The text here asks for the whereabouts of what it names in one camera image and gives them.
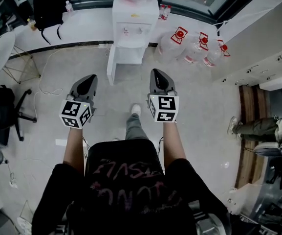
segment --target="electrical outlet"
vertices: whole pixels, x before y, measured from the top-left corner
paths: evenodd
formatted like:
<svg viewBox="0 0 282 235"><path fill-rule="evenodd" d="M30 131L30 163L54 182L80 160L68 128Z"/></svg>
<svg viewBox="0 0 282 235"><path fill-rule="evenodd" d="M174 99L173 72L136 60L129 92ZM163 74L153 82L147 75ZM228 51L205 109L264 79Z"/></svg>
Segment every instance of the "electrical outlet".
<svg viewBox="0 0 282 235"><path fill-rule="evenodd" d="M278 61L279 63L282 63L282 57L281 57L281 56L278 56L278 57L277 57L277 61Z"/></svg>
<svg viewBox="0 0 282 235"><path fill-rule="evenodd" d="M98 48L99 49L109 49L111 48L112 44L99 44Z"/></svg>

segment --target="white shoe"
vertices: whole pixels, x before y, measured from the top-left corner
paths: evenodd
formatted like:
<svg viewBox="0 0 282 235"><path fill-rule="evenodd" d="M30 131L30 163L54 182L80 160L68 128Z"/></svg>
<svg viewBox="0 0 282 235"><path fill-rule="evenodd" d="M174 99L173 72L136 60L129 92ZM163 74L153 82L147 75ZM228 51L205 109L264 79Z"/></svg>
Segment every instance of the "white shoe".
<svg viewBox="0 0 282 235"><path fill-rule="evenodd" d="M233 132L233 128L238 124L238 119L236 117L232 117L230 120L229 128L228 128L228 134L235 135Z"/></svg>
<svg viewBox="0 0 282 235"><path fill-rule="evenodd" d="M142 110L141 110L141 106L139 105L139 104L134 104L133 106L132 106L132 109L131 109L131 114L138 114L139 115L139 117L141 116L141 112L142 112Z"/></svg>
<svg viewBox="0 0 282 235"><path fill-rule="evenodd" d="M235 138L237 139L237 141L242 141L242 134L238 133L235 135Z"/></svg>

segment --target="floor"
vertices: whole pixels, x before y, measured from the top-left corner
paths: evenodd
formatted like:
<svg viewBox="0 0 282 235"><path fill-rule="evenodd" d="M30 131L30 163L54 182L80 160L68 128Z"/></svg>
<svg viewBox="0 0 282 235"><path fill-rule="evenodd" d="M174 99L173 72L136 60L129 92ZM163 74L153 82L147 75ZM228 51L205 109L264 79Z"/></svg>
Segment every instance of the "floor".
<svg viewBox="0 0 282 235"><path fill-rule="evenodd" d="M62 88L62 94L53 96L38 93L35 96L38 123L20 120L24 142L19 142L15 128L11 128L9 143L3 153L9 160L18 188L12 188L9 184L7 165L0 165L0 197L5 212L17 220L26 200L32 211L36 209L51 171L62 162L65 151L65 147L56 145L56 140L66 140L69 132L58 116L61 101L73 83L85 75L96 74L99 79L94 100L97 111L91 123L84 127L84 137L89 145L113 138L123 139L130 106L140 103L144 131L158 147L162 124L153 121L146 106L150 71L153 68L163 70L175 81L180 96L177 125L187 159L210 190L225 204L229 190L234 186L239 165L240 142L227 135L231 117L240 115L238 88L213 83L210 70L206 67L180 67L177 63L163 66L154 61L152 47L146 49L142 65L118 66L115 85L110 86L106 76L108 52L96 47L88 48L61 49L51 56L40 88L47 92ZM33 55L41 73L48 57L56 51ZM18 67L20 62L20 58L17 58L10 60L7 65ZM33 93L25 99L22 111L35 115L33 95L39 90L39 79L17 85L1 72L0 84L12 88L17 99L31 88Z"/></svg>

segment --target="cable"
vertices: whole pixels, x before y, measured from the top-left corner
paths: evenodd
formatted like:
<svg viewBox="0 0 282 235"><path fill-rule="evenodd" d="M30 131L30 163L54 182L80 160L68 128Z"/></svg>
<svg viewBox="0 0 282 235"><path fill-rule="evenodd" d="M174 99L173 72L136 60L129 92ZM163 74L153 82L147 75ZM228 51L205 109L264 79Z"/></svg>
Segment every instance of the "cable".
<svg viewBox="0 0 282 235"><path fill-rule="evenodd" d="M164 137L162 137L160 140L159 140L159 144L158 144L158 157L159 157L159 154L160 154L160 143L164 141Z"/></svg>
<svg viewBox="0 0 282 235"><path fill-rule="evenodd" d="M82 137L83 141L87 144L87 152L89 152L89 150L91 149L91 146L89 146L89 144L87 143L86 139L84 137Z"/></svg>
<svg viewBox="0 0 282 235"><path fill-rule="evenodd" d="M246 17L249 17L249 16L253 16L253 15L256 15L256 14L260 14L260 13L263 13L263 12L266 12L266 13L267 13L267 12L269 12L270 10L273 10L273 9L274 9L274 8L262 10L262 11L259 11L259 12L256 12L256 13L252 13L252 14L245 14L245 15L240 16L240 17L238 17L238 18L235 18L235 19L234 19L234 18L231 18L231 19L229 19L229 20L224 20L223 22L215 23L215 24L213 24L213 25L222 24L221 27L220 27L219 29L217 29L217 32L218 32L218 31L221 30L221 28L222 28L223 26L226 25L227 22L231 21L232 19L234 19L234 21L238 21L238 20L240 20L240 19L243 19L243 18L246 18Z"/></svg>
<svg viewBox="0 0 282 235"><path fill-rule="evenodd" d="M13 172L11 172L10 167L9 167L9 161L5 158L4 164L7 164L8 166L8 170L9 170L9 182L11 183L12 180L15 179L15 174Z"/></svg>
<svg viewBox="0 0 282 235"><path fill-rule="evenodd" d="M13 222L13 220L6 214L4 213L3 211L0 211L5 217L7 217L9 219L9 221L13 224L14 226L14 229L15 229L15 232L17 234L21 234L21 232L18 230L17 226L15 225L15 223Z"/></svg>
<svg viewBox="0 0 282 235"><path fill-rule="evenodd" d="M255 153L255 152L254 152L254 150L253 150L253 149L250 149L250 148L246 148L246 147L244 147L244 150Z"/></svg>
<svg viewBox="0 0 282 235"><path fill-rule="evenodd" d="M110 54L110 48L107 48L107 49L105 50L105 56L106 56L106 57L109 57L109 54Z"/></svg>
<svg viewBox="0 0 282 235"><path fill-rule="evenodd" d="M64 90L62 88L58 88L56 90L54 90L53 92L45 92L45 91L42 91L41 87L40 87L40 84L41 84L41 81L42 81L42 78L43 78L43 74L44 74L44 71L45 71L45 68L46 68L46 65L49 61L49 59L51 58L52 55L56 54L57 52L61 51L61 50L64 50L64 49L75 49L75 50L79 50L79 49L95 49L95 48L98 48L98 46L96 47L81 47L81 48L72 48L72 47L67 47L67 48L62 48L62 49L59 49L57 50L56 52L50 54L50 56L47 58L47 61L44 65L44 68L43 68L43 71L42 71L42 74L41 74L41 77L40 77L40 80L39 80L39 91L38 92L35 92L34 94L34 97L33 97L33 107L34 107L34 112L35 112L35 116L36 116L36 119L38 120L38 115L37 115L37 109L35 107L35 96L38 94L38 93L42 93L44 95L54 95L54 96L60 96ZM55 94L56 91L58 90L61 90L61 92L59 94Z"/></svg>

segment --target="water bottle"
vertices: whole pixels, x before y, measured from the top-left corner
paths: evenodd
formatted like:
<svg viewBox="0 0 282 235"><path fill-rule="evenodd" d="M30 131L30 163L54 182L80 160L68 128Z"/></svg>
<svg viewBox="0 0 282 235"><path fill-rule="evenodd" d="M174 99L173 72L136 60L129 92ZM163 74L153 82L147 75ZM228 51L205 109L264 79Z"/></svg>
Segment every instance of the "water bottle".
<svg viewBox="0 0 282 235"><path fill-rule="evenodd" d="M207 56L207 43L208 35L203 32L200 33L199 37L192 37L182 54L178 56L177 61L182 64L196 64L201 62Z"/></svg>
<svg viewBox="0 0 282 235"><path fill-rule="evenodd" d="M35 27L35 21L34 21L34 20L31 20L30 18L28 18L27 21L28 21L28 26L29 26L33 31L37 29L37 28Z"/></svg>
<svg viewBox="0 0 282 235"><path fill-rule="evenodd" d="M164 20L164 21L167 20L170 12L171 12L171 6L168 5L168 7L165 8L165 10L164 10L164 13L161 16L161 19Z"/></svg>
<svg viewBox="0 0 282 235"><path fill-rule="evenodd" d="M229 57L228 47L224 44L222 40L217 40L213 42L209 48L207 56L203 59L203 62L208 67L218 66L225 57Z"/></svg>
<svg viewBox="0 0 282 235"><path fill-rule="evenodd" d="M66 10L68 13L73 12L72 4L69 1L66 1Z"/></svg>
<svg viewBox="0 0 282 235"><path fill-rule="evenodd" d="M164 4L160 5L160 7L159 7L159 18L158 19L161 19L161 16L165 11L165 7L166 6Z"/></svg>
<svg viewBox="0 0 282 235"><path fill-rule="evenodd" d="M155 60L167 64L178 57L185 48L183 40L187 33L187 30L182 27L179 27L175 33L166 33L155 50Z"/></svg>

